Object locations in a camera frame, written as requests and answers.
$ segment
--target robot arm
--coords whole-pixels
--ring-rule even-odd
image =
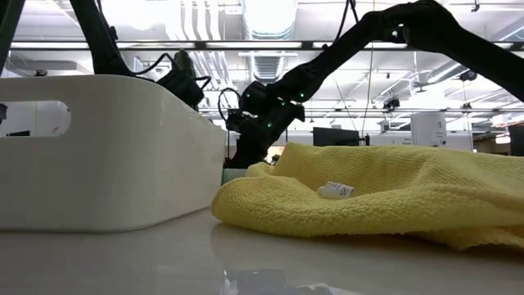
[[[332,46],[312,61],[290,70],[276,83],[252,83],[242,94],[240,111],[226,122],[228,129],[241,134],[237,153],[228,165],[247,168],[263,161],[267,149],[289,124],[295,118],[304,120],[304,109],[292,102],[311,99],[333,71],[374,40],[407,43],[423,51],[443,53],[524,102],[524,74],[508,71],[510,66],[524,66],[520,57],[467,32],[434,0],[399,4],[367,13]],[[243,116],[243,111],[258,117]]]

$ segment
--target white table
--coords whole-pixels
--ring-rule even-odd
[[[316,288],[296,288],[306,285]],[[208,211],[125,234],[0,234],[0,294],[9,295],[523,290],[521,252],[456,252],[391,236],[284,238],[222,225]]]

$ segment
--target towel label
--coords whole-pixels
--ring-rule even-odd
[[[328,181],[324,186],[317,189],[317,193],[322,197],[346,199],[350,197],[353,187],[345,184]]]

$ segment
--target yellow towel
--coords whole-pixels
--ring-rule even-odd
[[[328,181],[350,198],[320,197]],[[415,234],[457,249],[524,248],[524,158],[438,147],[312,147],[289,143],[273,168],[251,166],[211,210],[271,234]]]

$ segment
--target wire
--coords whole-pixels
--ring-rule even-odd
[[[104,12],[103,12],[103,9],[102,9],[102,0],[97,0],[97,5],[98,5],[98,11],[102,15],[102,18],[105,19],[106,17],[104,16]],[[154,68],[156,68],[156,66],[158,66],[158,64],[165,57],[168,57],[169,60],[171,61],[171,63],[174,63],[174,59],[167,52],[164,52],[164,53],[162,53],[162,55],[155,62],[153,62],[153,64],[151,66],[147,67],[145,70],[140,70],[138,72],[131,71],[131,73],[134,74],[134,75],[144,75],[144,74],[148,73],[149,71],[153,70]]]
[[[138,72],[131,72],[135,75],[144,75],[146,73],[148,73],[150,70],[153,70],[154,68],[156,68],[156,66],[158,66],[158,64],[165,58],[167,57],[172,64],[174,64],[174,59],[167,53],[167,52],[164,52],[162,53],[162,55],[155,61],[153,62],[152,65],[148,66],[145,70],[141,70],[141,71],[138,71]]]
[[[102,11],[102,0],[97,0],[97,5],[98,5],[98,10],[100,11],[101,14],[103,14],[104,11]]]
[[[353,12],[353,17],[355,18],[355,23],[359,22],[359,16],[357,16],[357,11],[355,10],[355,0],[346,0],[346,6],[344,7],[344,12],[342,14],[341,26],[338,28],[338,33],[337,33],[337,36],[335,37],[335,41],[337,41],[341,37],[342,29],[344,28],[344,24],[346,22],[347,10],[350,4],[351,4],[351,10]]]
[[[222,89],[222,91],[220,91],[220,94],[219,94],[219,100],[217,101],[217,104],[219,105],[219,113],[220,113],[220,117],[222,117],[222,120],[226,121],[226,117],[224,116],[224,114],[222,113],[222,108],[220,106],[220,98],[222,97],[222,95],[224,95],[224,93],[226,93],[226,91],[231,91],[231,92],[234,92],[236,95],[237,95],[237,99],[238,99],[238,107],[241,107],[240,105],[240,94],[237,92],[237,90],[231,88],[231,87],[227,87],[227,88],[224,88]]]
[[[373,0],[373,11],[375,11],[375,0]],[[364,136],[364,126],[366,125],[366,116],[369,108],[369,94],[371,93],[371,71],[373,70],[373,52],[374,43],[371,42],[371,57],[369,58],[369,77],[368,77],[368,102],[366,102],[366,109],[364,111],[364,119],[362,121],[362,137]]]
[[[464,101],[466,102],[467,101],[467,97],[466,97],[466,88],[464,86],[464,81],[462,81],[462,92],[463,92],[463,96],[464,96]],[[472,152],[473,152],[473,136],[472,136],[472,128],[471,128],[471,125],[469,124],[469,113],[466,113],[466,123],[468,124],[468,136],[469,136],[469,147],[472,149]]]
[[[353,128],[355,128],[355,131],[357,131],[358,130],[357,126],[355,125],[355,122],[353,121],[353,118],[351,117],[350,110],[347,108],[346,101],[344,100],[344,97],[342,96],[342,91],[341,91],[340,87],[338,87],[337,77],[333,76],[333,78],[335,79],[335,85],[337,86],[338,94],[341,96],[341,100],[344,103],[344,108],[347,111],[347,116],[349,116],[349,118],[351,120],[351,124],[353,124]]]
[[[202,85],[202,87],[200,87],[200,89],[204,90],[204,88],[207,86],[207,84],[209,84],[211,82],[211,77],[210,76],[202,76],[202,77],[193,78],[193,81],[202,81],[202,80],[205,80],[205,82]]]

